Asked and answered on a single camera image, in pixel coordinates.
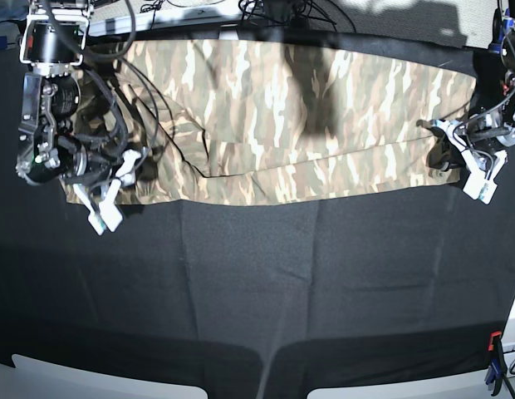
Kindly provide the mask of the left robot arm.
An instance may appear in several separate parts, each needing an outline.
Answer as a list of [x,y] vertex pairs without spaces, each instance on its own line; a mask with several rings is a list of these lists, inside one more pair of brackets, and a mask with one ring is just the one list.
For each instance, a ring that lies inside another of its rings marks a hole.
[[468,143],[493,153],[515,145],[515,1],[498,2],[493,38],[473,54],[477,85],[466,126]]

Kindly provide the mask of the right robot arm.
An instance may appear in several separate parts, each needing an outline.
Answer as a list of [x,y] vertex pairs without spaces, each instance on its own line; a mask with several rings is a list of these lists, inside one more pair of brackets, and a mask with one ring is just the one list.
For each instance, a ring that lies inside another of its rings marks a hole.
[[[133,185],[150,148],[129,147],[125,118],[116,96],[85,60],[121,60],[135,39],[132,32],[122,49],[103,55],[87,49],[91,17],[104,1],[31,1],[19,60],[29,67],[22,88],[15,171],[29,185],[54,179],[93,190],[117,181]],[[88,74],[105,98],[115,124],[90,133],[75,130],[73,117],[81,105],[81,88],[73,72]]]

